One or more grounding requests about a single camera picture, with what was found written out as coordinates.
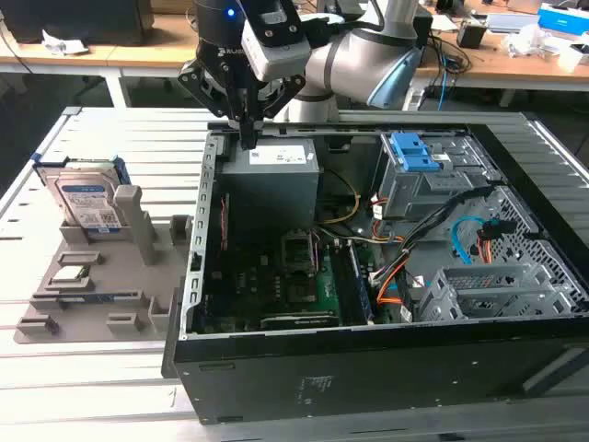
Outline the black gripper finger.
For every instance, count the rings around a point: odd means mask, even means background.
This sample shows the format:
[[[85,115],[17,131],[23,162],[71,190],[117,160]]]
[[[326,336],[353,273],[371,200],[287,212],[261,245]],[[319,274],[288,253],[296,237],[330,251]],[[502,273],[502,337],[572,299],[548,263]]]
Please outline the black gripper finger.
[[[278,87],[264,99],[259,98],[260,82],[254,85],[248,101],[248,148],[254,149],[265,119],[273,119],[305,86],[302,75],[279,80]]]
[[[238,129],[241,147],[249,149],[247,91],[238,86],[236,67],[227,60],[206,66],[194,58],[180,69],[179,83],[216,117],[227,117]]]

